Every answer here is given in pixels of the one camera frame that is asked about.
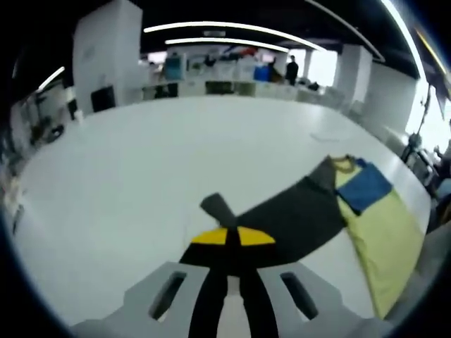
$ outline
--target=ceiling light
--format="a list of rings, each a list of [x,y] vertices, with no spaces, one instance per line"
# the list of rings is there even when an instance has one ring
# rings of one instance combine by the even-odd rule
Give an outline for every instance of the ceiling light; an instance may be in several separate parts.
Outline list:
[[[345,19],[341,18],[340,16],[338,16],[337,14],[332,12],[329,8],[326,8],[323,5],[318,4],[316,1],[314,1],[314,0],[305,0],[305,1],[308,2],[309,4],[311,4],[312,6],[315,6],[319,9],[321,9],[323,12],[332,16],[336,20],[340,21],[343,25],[345,25],[348,29],[350,29],[354,34],[356,34],[356,36],[358,36],[360,39],[362,39],[363,42],[365,42],[365,44],[370,48],[370,50],[372,50],[375,53],[375,55],[377,55],[378,60],[380,62],[385,62],[385,58],[383,57],[383,55],[375,48],[375,46],[373,46],[373,44],[366,37],[363,36],[363,34],[361,32],[359,32],[357,30],[357,28],[355,28],[350,23],[345,21]]]
[[[47,80],[43,81],[43,83],[41,83],[41,85],[37,88],[38,92],[41,92],[55,77],[57,77],[58,75],[60,75],[62,72],[64,71],[64,67],[60,67],[58,68],[58,70],[53,73],[52,75],[50,75]]]
[[[271,29],[265,28],[265,27],[246,25],[244,23],[223,23],[223,22],[219,22],[219,21],[191,21],[191,22],[187,22],[187,23],[169,23],[167,25],[160,25],[160,26],[144,28],[144,33],[156,32],[158,30],[170,30],[173,28],[182,28],[182,27],[229,27],[229,28],[240,28],[243,30],[255,30],[257,32],[263,32],[263,33],[268,33],[268,34],[272,34],[272,35],[277,35],[278,37],[283,37],[285,39],[289,39],[289,40],[298,42],[300,44],[304,44],[306,46],[309,46],[313,49],[317,49],[319,51],[326,50],[325,48],[323,48],[317,44],[313,44],[310,41],[301,39],[300,37],[296,37],[291,34],[279,32],[278,30],[271,30]]]
[[[436,63],[438,64],[438,66],[440,67],[442,72],[444,74],[446,74],[446,67],[443,65],[443,62],[438,58],[437,53],[432,49],[431,45],[426,41],[425,37],[420,33],[420,31],[416,30],[416,33],[418,34],[421,41],[424,43],[424,45],[428,49],[429,53],[431,53],[432,57],[434,58],[434,60],[436,61]]]
[[[389,1],[389,0],[381,0],[382,4],[385,6],[387,11],[392,16],[393,20],[396,22],[397,26],[399,27],[402,35],[404,36],[407,45],[409,46],[410,52],[412,53],[415,61],[416,68],[418,69],[418,74],[420,75],[421,79],[426,80],[426,74],[424,72],[423,63],[421,62],[420,54],[418,52],[418,49],[416,49],[414,40],[412,39],[412,36],[410,35],[409,29],[407,28],[405,22],[401,18],[400,12],[397,11],[395,6]]]
[[[222,44],[245,44],[249,46],[257,46],[267,49],[274,49],[276,51],[283,51],[287,53],[289,51],[288,48],[276,46],[274,44],[264,44],[262,42],[242,40],[242,39],[228,39],[222,37],[193,37],[187,39],[172,39],[166,40],[166,44],[191,44],[197,42],[220,42]]]

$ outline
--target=ceiling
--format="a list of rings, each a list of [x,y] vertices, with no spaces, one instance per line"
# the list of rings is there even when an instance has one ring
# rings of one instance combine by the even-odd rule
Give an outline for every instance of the ceiling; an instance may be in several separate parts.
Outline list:
[[[17,9],[11,11],[12,18],[22,25],[15,30],[17,38],[10,48],[11,55],[19,55],[16,76],[13,79],[11,98],[16,101],[33,92],[57,68],[64,65],[65,80],[72,81],[71,61],[73,33],[77,21],[89,12],[98,8],[107,0],[61,1],[54,5],[49,1],[30,4],[24,7],[21,1],[15,1]],[[211,3],[209,5],[177,8],[172,6],[155,6],[154,2],[134,0],[133,3],[143,8],[143,27],[195,20],[228,21],[247,23],[280,30],[297,37],[322,42],[327,49],[340,51],[342,44],[362,44],[356,34],[328,14],[304,1],[296,1],[295,5],[272,8],[239,8],[241,3]],[[386,64],[412,77],[418,77],[413,58],[409,52],[396,24],[382,6],[380,0],[318,0],[353,27],[357,28],[385,57]],[[410,1],[409,6],[403,4],[403,18],[413,28],[419,21],[426,25],[431,37],[437,41],[436,46],[442,46],[445,41],[445,23],[436,22],[433,4],[435,0]],[[166,39],[183,37],[201,37],[202,28],[180,28],[142,34],[142,52],[160,51],[165,48]],[[237,29],[226,30],[226,37],[250,39],[269,44],[280,44],[284,39],[259,32]],[[431,67],[426,66],[428,77],[434,80],[431,71],[437,72],[437,66],[431,55],[414,35],[421,59]],[[443,47],[444,54],[449,56],[449,50]]]

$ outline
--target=white table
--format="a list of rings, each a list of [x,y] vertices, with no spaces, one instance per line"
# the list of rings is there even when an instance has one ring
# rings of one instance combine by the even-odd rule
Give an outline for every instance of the white table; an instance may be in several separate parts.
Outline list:
[[[273,99],[204,96],[94,114],[41,149],[21,177],[17,249],[32,281],[73,325],[103,318],[126,289],[216,223],[198,207],[220,192],[236,214],[311,172],[326,155],[374,162],[426,232],[430,199],[378,140],[335,111]],[[346,306],[373,316],[346,231],[302,259]]]

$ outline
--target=blue garment patch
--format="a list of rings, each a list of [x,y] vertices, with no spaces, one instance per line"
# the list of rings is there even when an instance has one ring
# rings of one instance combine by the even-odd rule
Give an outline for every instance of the blue garment patch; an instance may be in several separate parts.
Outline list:
[[[356,213],[361,215],[369,206],[387,195],[393,188],[391,183],[372,163],[365,162],[362,171],[348,183],[337,189],[338,195]]]

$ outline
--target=yellow patch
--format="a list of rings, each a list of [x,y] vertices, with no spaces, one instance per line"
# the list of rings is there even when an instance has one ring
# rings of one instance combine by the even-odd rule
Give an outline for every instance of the yellow patch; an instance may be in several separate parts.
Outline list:
[[[268,234],[247,227],[238,227],[238,234],[240,235],[240,242],[243,246],[272,244],[276,242]]]
[[[206,231],[201,235],[192,239],[191,243],[198,244],[216,244],[224,245],[227,238],[227,229],[216,229],[212,231]]]

